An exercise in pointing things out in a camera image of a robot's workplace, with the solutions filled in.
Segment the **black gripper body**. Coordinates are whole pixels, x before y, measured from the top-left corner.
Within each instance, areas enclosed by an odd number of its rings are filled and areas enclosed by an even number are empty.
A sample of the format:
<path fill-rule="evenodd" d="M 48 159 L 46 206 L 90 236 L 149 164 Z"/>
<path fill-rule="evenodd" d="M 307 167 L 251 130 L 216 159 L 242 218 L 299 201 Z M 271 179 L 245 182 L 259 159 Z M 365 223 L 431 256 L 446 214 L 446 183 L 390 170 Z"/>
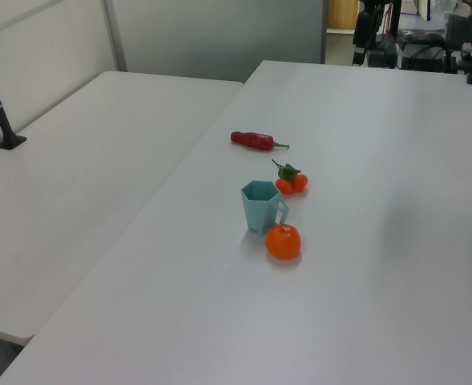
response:
<path fill-rule="evenodd" d="M 372 47 L 375 40 L 376 14 L 360 12 L 353 34 L 353 44 L 356 47 Z"/>

